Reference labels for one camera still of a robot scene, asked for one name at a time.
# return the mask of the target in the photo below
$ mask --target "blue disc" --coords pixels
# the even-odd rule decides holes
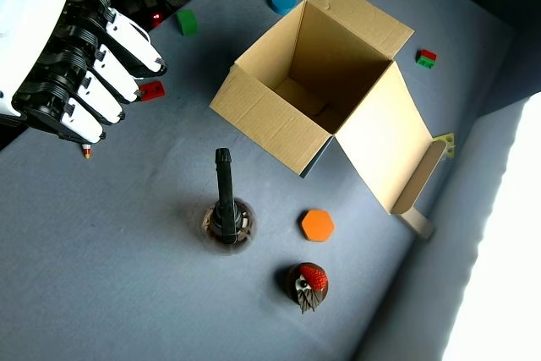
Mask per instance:
[[[270,0],[270,6],[275,12],[283,16],[297,6],[297,0]]]

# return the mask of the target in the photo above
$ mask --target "open cardboard box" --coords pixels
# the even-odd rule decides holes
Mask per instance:
[[[304,0],[232,66],[210,107],[304,176],[333,137],[384,209],[413,207],[445,151],[393,57],[413,30],[366,0]]]

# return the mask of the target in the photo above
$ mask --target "bright white light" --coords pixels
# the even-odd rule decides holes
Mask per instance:
[[[540,143],[538,93],[522,111],[444,361],[541,360]]]

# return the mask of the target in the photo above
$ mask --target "green lego brick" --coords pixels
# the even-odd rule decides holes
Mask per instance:
[[[195,14],[189,9],[179,10],[176,14],[178,28],[183,36],[191,36],[197,33],[197,21]]]
[[[418,58],[417,63],[421,65],[422,67],[432,69],[432,67],[434,67],[436,64],[436,61],[430,58],[426,58],[425,56],[422,55]]]

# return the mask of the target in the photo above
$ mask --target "marker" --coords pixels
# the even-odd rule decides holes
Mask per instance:
[[[85,158],[88,160],[92,156],[92,145],[90,144],[83,144],[83,154],[85,154]]]

